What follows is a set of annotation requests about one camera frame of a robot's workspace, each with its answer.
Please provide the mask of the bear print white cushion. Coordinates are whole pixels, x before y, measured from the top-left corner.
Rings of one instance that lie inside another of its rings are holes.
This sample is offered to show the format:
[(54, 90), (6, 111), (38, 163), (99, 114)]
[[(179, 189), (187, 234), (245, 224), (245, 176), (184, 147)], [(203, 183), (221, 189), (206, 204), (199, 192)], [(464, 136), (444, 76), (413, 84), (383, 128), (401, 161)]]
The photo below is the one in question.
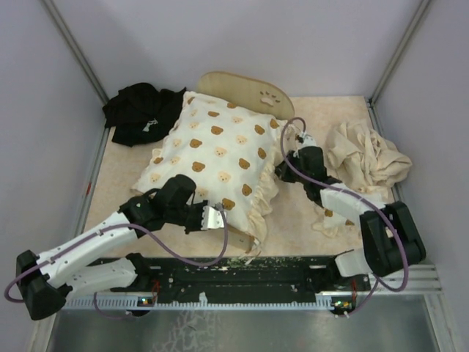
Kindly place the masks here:
[(257, 254), (278, 194), (274, 170), (285, 125), (271, 114), (187, 91), (179, 119), (132, 189), (143, 194), (175, 175), (189, 177), (195, 200), (221, 203), (230, 228), (248, 239), (249, 254)]

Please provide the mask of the wooden pet bed frame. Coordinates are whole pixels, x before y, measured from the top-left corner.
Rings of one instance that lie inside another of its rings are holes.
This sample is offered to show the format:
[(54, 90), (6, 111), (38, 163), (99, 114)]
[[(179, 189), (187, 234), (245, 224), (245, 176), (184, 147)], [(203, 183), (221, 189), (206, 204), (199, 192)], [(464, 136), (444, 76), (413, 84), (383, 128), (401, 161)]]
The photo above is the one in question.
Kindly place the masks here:
[[(224, 99), (256, 114), (272, 115), (283, 124), (295, 115), (292, 101), (281, 89), (271, 83), (234, 73), (206, 73), (199, 79), (196, 92)], [(241, 232), (234, 227), (230, 228), (235, 234), (235, 243), (246, 248), (246, 257), (256, 257), (264, 251), (262, 246), (267, 237), (265, 216), (271, 213), (270, 201), (278, 193), (274, 166), (281, 160), (280, 142), (277, 141), (267, 154), (265, 167), (259, 176), (258, 189), (254, 192), (254, 209), (248, 214), (248, 223), (253, 229), (250, 232)]]

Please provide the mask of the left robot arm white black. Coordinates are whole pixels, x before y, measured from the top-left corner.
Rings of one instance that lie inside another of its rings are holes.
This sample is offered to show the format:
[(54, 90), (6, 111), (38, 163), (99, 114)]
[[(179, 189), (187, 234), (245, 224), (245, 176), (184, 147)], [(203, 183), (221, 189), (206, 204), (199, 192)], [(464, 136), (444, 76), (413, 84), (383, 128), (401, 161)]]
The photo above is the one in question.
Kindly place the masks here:
[(176, 175), (160, 188), (131, 197), (107, 219), (71, 241), (39, 254), (31, 250), (19, 254), (15, 284), (29, 317), (48, 318), (72, 298), (101, 290), (147, 289), (152, 272), (137, 255), (108, 265), (93, 266), (92, 262), (110, 249), (161, 230), (165, 224), (183, 227), (186, 233), (219, 225), (218, 212), (207, 200), (194, 201), (195, 190), (192, 179)]

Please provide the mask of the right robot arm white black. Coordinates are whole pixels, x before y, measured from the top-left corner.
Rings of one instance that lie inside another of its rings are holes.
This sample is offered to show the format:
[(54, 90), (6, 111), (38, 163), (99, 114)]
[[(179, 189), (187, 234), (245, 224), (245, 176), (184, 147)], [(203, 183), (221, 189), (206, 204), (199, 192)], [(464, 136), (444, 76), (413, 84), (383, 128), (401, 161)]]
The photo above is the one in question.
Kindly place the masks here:
[(385, 204), (350, 190), (328, 175), (320, 147), (282, 153), (278, 178), (301, 183), (307, 198), (334, 216), (351, 221), (361, 231), (362, 247), (338, 254), (327, 272), (328, 284), (344, 290), (359, 274), (387, 276), (426, 259), (426, 248), (408, 206)]

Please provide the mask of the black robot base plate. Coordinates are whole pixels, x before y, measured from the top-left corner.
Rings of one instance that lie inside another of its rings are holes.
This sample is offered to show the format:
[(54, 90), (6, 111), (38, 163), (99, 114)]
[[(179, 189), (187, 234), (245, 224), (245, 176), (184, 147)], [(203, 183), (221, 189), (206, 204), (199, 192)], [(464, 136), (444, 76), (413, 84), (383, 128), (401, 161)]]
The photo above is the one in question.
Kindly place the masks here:
[(306, 298), (327, 291), (347, 295), (364, 292), (370, 283), (363, 274), (341, 278), (331, 256), (256, 257), (252, 262), (225, 257), (207, 268), (173, 258), (147, 258), (143, 277), (124, 292), (150, 292), (170, 298), (189, 298), (206, 292), (222, 298)]

